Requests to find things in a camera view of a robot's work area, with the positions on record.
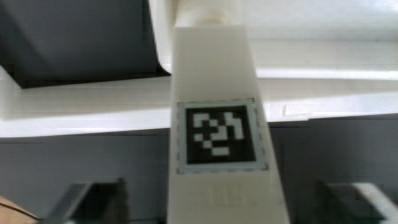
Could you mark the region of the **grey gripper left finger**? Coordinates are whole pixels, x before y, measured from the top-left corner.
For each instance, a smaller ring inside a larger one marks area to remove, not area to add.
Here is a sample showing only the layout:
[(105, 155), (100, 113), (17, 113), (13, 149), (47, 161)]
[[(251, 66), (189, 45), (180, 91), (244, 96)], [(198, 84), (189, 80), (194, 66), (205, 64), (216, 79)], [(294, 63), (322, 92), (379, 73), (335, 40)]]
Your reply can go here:
[(125, 179), (75, 183), (40, 224), (129, 224)]

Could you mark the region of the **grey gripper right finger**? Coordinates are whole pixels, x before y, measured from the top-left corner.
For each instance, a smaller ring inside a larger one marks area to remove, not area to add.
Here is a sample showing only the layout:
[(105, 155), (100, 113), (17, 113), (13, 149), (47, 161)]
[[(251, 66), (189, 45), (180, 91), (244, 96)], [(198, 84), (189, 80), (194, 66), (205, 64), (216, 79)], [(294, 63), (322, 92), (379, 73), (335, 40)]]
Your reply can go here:
[(319, 223), (398, 224), (398, 205), (376, 184), (319, 184)]

